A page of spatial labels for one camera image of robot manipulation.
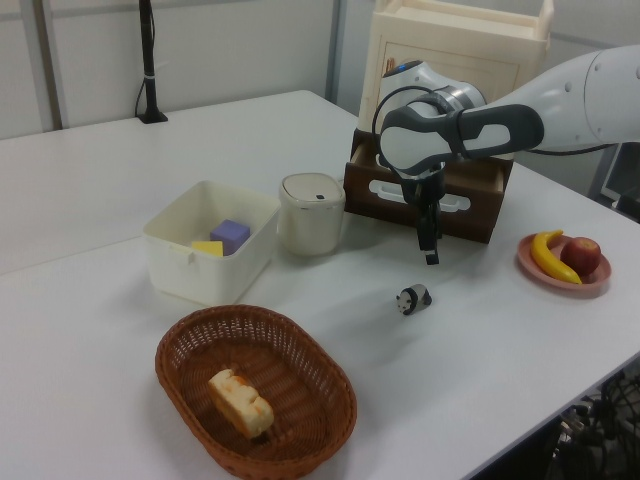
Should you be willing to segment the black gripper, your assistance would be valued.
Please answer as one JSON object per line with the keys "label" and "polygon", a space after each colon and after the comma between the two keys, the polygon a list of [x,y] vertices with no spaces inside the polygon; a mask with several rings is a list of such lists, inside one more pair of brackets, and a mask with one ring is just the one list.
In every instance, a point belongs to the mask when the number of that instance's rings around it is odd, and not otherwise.
{"label": "black gripper", "polygon": [[443,167],[432,169],[423,177],[403,180],[403,198],[417,209],[416,233],[419,248],[428,265],[439,264],[438,240],[441,238],[439,201],[445,194]]}

